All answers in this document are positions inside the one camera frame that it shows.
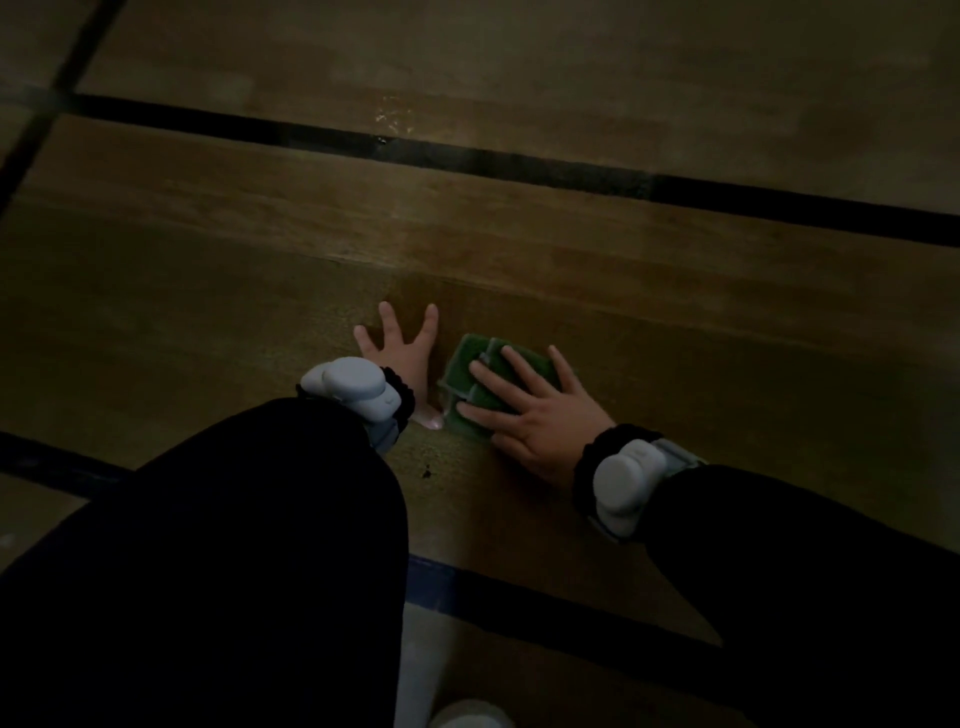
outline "scrubbing sponge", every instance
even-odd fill
[[[459,401],[466,401],[478,407],[498,412],[516,413],[509,404],[477,382],[468,369],[471,361],[480,359],[495,374],[525,390],[526,386],[520,381],[513,366],[500,351],[508,345],[526,359],[534,368],[534,371],[560,389],[560,378],[557,376],[557,370],[553,366],[553,362],[548,357],[515,346],[504,339],[469,333],[460,340],[457,351],[453,353],[446,365],[444,378],[439,382],[446,394],[444,409],[446,429],[475,439],[487,440],[491,436],[488,429],[467,420],[457,412],[456,405]]]

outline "white wrist tracker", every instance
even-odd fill
[[[629,539],[654,489],[664,479],[703,464],[669,440],[632,440],[618,454],[601,460],[593,474],[597,519],[614,538]]]
[[[394,415],[400,408],[399,392],[387,383],[383,370],[359,356],[344,356],[318,364],[300,380],[307,394],[339,402],[364,421],[370,444],[381,455],[400,436]]]

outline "white shoe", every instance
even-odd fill
[[[510,717],[483,700],[461,700],[437,713],[427,728],[515,728]]]

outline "hand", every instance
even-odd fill
[[[572,487],[573,469],[584,448],[616,423],[587,394],[556,347],[550,347],[549,353],[560,376],[562,392],[537,374],[516,351],[510,347],[501,351],[529,392],[494,374],[479,361],[470,362],[470,373],[519,414],[493,412],[466,402],[460,402],[457,411],[493,430],[493,446],[534,475],[553,485]]]
[[[403,383],[414,391],[417,409],[410,418],[427,429],[440,429],[444,426],[444,416],[427,404],[427,360],[434,342],[437,341],[437,324],[440,311],[430,304],[423,314],[423,327],[411,344],[403,343],[403,332],[396,321],[394,308],[386,301],[379,306],[380,319],[383,321],[383,349],[379,350],[367,333],[367,328],[358,326],[353,329],[353,338],[360,346],[360,353],[378,367],[390,367]]]

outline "finger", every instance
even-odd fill
[[[353,327],[353,338],[356,339],[357,346],[360,347],[360,353],[364,356],[373,356],[377,353],[376,345],[370,338],[367,327]]]
[[[522,440],[518,440],[516,437],[505,435],[502,432],[495,432],[490,439],[490,444],[501,452],[510,455],[525,468],[530,468],[534,465],[534,461],[536,460],[534,453]]]
[[[427,349],[433,349],[433,344],[437,340],[437,327],[440,323],[440,309],[434,303],[431,303],[426,307],[426,313],[423,314],[423,327],[420,329],[420,333],[417,334],[417,338],[414,340],[415,344],[421,344]]]
[[[481,427],[491,429],[494,432],[505,432],[508,435],[519,437],[519,415],[508,415],[506,412],[494,412],[491,409],[483,409],[482,407],[477,407],[464,401],[457,403],[457,412]]]
[[[507,402],[517,412],[526,412],[537,402],[533,395],[527,394],[502,376],[494,374],[479,361],[471,361],[469,369],[478,382]]]
[[[547,352],[550,354],[553,366],[557,369],[557,376],[560,378],[560,385],[564,388],[564,391],[569,395],[583,392],[584,385],[580,383],[580,379],[573,373],[573,367],[564,359],[564,355],[560,353],[560,350],[551,344]]]
[[[444,416],[429,404],[423,406],[418,405],[410,419],[427,429],[444,428]]]
[[[383,321],[383,348],[389,346],[403,345],[403,333],[400,331],[400,324],[396,322],[394,307],[386,301],[381,301],[377,307],[380,311],[380,319]]]
[[[530,366],[530,362],[524,359],[516,349],[513,347],[504,347],[500,352],[503,354],[503,358],[510,362],[510,365],[514,368],[514,371],[523,383],[527,385],[530,394],[536,397],[550,397],[551,395],[557,394],[557,390],[553,388],[553,385],[537,374],[534,368]]]

